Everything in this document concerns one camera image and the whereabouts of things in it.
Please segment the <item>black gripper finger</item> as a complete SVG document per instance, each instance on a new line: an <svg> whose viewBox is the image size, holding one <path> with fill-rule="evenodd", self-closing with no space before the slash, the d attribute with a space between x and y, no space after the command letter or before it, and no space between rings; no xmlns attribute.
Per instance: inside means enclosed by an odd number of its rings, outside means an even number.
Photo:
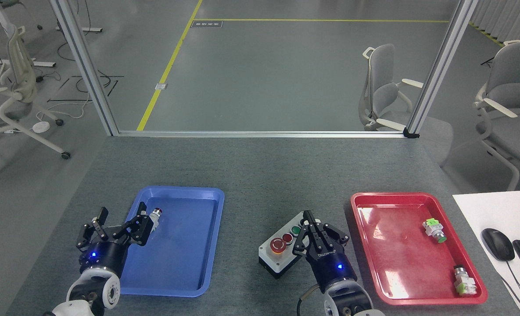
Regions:
<svg viewBox="0 0 520 316"><path fill-rule="evenodd" d="M101 207L99 214L81 227L76 241L76 248L78 250L86 251L89 248L94 233L97 234L97 239L99 238L100 241L107 241L109 239L104 229L108 214L107 208Z"/></svg>
<svg viewBox="0 0 520 316"><path fill-rule="evenodd" d="M350 236L328 223L316 224L316 252L326 254L333 251L343 252Z"/></svg>
<svg viewBox="0 0 520 316"><path fill-rule="evenodd" d="M320 221L317 221L312 211L305 210L302 212L302 219L299 222L300 232L292 246L292 254L295 256L306 256L307 249L312 244L311 238L319 228Z"/></svg>
<svg viewBox="0 0 520 316"><path fill-rule="evenodd" d="M113 241L120 244L145 246L153 228L153 220L146 214L145 202L140 202L135 216L113 232Z"/></svg>

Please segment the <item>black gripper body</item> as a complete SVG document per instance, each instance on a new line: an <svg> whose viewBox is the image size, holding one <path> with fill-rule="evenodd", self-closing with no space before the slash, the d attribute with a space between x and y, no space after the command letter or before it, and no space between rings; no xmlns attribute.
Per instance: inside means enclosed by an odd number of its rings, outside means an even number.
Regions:
<svg viewBox="0 0 520 316"><path fill-rule="evenodd" d="M342 280L357 281L358 277L350 264L344 250L334 249L324 253L309 250L306 260L312 268L320 292L325 293L327 289Z"/></svg>
<svg viewBox="0 0 520 316"><path fill-rule="evenodd" d="M127 260L129 244L96 242L90 244L79 258L79 272L89 268L105 269L121 278Z"/></svg>

